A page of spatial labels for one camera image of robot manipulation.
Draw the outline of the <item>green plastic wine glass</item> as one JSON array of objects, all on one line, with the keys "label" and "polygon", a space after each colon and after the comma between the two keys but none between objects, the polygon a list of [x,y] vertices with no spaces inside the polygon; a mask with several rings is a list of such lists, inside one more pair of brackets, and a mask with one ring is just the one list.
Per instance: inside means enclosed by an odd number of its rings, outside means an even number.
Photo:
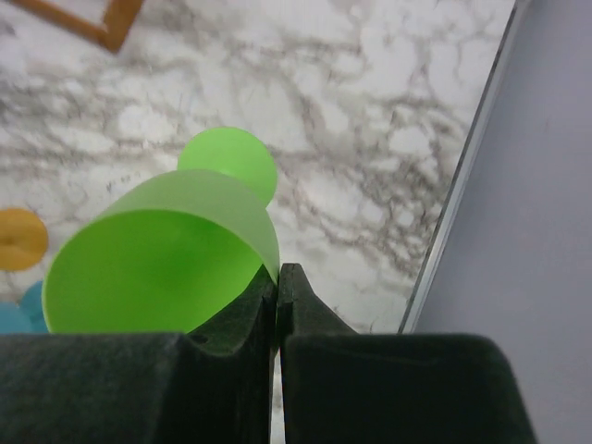
[{"label": "green plastic wine glass", "polygon": [[43,282],[52,333],[190,332],[262,273],[278,279],[267,212],[278,173],[251,133],[193,137],[175,170],[127,192],[73,235]]}]

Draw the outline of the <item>teal plastic wine glass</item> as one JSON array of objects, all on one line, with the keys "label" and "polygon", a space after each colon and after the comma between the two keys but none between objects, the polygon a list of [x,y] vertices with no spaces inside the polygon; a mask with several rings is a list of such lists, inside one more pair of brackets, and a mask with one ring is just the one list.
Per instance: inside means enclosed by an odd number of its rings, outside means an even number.
[{"label": "teal plastic wine glass", "polygon": [[24,293],[20,303],[1,303],[0,332],[5,334],[48,332],[43,317],[43,282],[37,281]]}]

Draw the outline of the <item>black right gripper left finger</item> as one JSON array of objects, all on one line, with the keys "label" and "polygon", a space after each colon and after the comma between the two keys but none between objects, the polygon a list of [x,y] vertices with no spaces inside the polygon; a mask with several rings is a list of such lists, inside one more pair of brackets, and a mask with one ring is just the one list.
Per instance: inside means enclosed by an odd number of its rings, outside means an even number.
[{"label": "black right gripper left finger", "polygon": [[277,286],[259,271],[188,334],[1,338],[5,443],[266,443]]}]

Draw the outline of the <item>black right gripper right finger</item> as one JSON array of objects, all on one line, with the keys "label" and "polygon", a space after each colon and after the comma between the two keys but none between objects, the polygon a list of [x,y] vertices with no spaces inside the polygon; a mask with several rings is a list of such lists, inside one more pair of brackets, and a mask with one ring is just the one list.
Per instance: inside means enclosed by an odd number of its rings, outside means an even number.
[{"label": "black right gripper right finger", "polygon": [[289,443],[533,443],[511,366],[468,334],[360,334],[300,265],[278,280]]}]

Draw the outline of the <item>orange plastic wine glass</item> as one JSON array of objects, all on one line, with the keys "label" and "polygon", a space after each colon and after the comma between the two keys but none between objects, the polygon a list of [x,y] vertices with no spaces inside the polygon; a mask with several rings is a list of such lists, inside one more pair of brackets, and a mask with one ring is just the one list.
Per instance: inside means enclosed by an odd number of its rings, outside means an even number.
[{"label": "orange plastic wine glass", "polygon": [[45,224],[32,211],[1,211],[1,270],[21,271],[38,264],[49,245]]}]

